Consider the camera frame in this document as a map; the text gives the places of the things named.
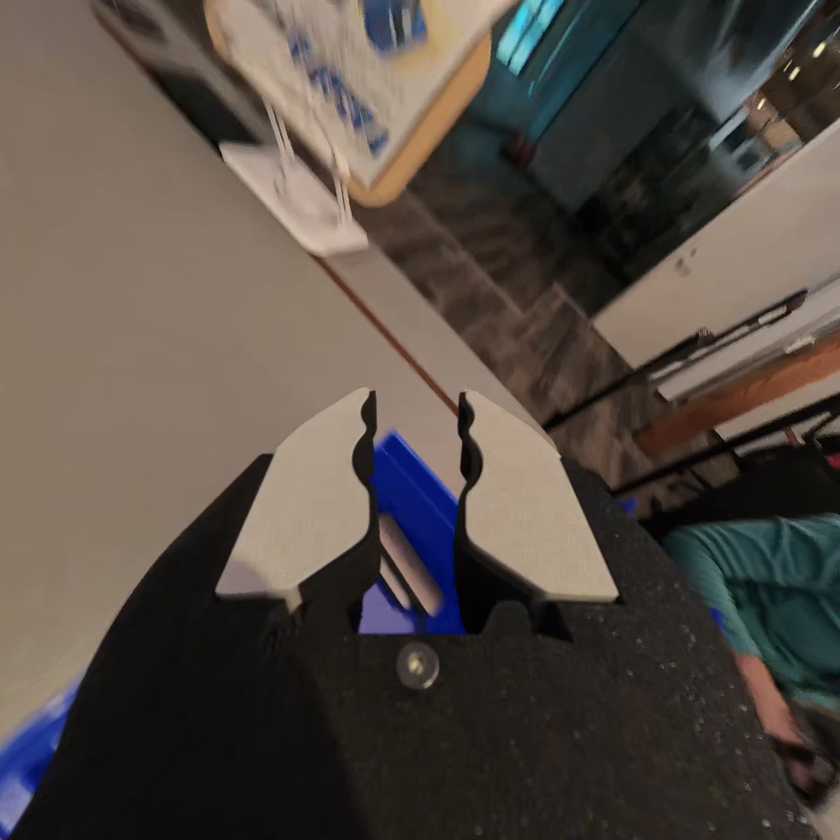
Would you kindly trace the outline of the wooden sign board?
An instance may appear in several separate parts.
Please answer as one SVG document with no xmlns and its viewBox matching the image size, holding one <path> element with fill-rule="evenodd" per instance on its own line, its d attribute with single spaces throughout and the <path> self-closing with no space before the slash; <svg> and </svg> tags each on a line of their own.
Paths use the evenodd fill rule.
<svg viewBox="0 0 840 840">
<path fill-rule="evenodd" d="M 384 207 L 405 192 L 448 132 L 466 112 L 487 78 L 492 58 L 492 37 L 487 31 L 469 52 L 436 99 L 418 120 L 413 133 L 370 186 L 351 177 L 350 197 L 363 207 Z"/>
</svg>

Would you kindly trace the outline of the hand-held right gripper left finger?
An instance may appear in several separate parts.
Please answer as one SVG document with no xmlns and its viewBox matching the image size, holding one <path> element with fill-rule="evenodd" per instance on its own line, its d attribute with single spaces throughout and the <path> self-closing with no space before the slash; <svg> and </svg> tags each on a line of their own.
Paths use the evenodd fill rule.
<svg viewBox="0 0 840 840">
<path fill-rule="evenodd" d="M 362 545 L 372 499 L 375 392 L 359 388 L 311 417 L 276 449 L 215 593 L 314 599 L 316 576 Z"/>
</svg>

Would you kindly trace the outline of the wooden post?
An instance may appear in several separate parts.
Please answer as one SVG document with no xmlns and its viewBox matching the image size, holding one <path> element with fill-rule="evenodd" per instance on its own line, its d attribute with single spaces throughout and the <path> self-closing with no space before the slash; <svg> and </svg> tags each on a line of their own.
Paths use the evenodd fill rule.
<svg viewBox="0 0 840 840">
<path fill-rule="evenodd" d="M 736 417 L 819 382 L 838 369 L 839 334 L 833 332 L 678 406 L 635 431 L 633 441 L 645 456 L 661 456 Z"/>
</svg>

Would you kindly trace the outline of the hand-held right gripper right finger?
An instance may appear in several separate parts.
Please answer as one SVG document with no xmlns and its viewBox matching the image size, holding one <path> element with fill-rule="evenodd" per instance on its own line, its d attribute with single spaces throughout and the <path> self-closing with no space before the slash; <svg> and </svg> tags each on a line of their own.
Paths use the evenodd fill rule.
<svg viewBox="0 0 840 840">
<path fill-rule="evenodd" d="M 542 602 L 614 603 L 619 591 L 552 442 L 477 391 L 458 402 L 458 538 Z"/>
</svg>

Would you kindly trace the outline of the printed instruction sheet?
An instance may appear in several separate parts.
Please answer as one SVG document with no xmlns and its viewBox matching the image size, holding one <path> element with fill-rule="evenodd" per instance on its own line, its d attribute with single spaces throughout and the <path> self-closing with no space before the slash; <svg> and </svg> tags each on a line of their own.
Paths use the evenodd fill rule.
<svg viewBox="0 0 840 840">
<path fill-rule="evenodd" d="M 371 186 L 512 1 L 204 2 L 222 60 L 327 166 Z"/>
</svg>

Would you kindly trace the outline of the white sign stand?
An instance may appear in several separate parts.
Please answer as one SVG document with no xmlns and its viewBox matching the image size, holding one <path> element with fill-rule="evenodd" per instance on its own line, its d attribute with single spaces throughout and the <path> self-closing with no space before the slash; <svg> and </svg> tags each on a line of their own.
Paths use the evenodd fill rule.
<svg viewBox="0 0 840 840">
<path fill-rule="evenodd" d="M 327 258 L 368 249 L 368 235 L 354 219 L 341 174 L 333 174 L 330 191 L 294 151 L 274 106 L 263 102 L 274 145 L 222 143 L 227 168 L 310 255 Z"/>
</svg>

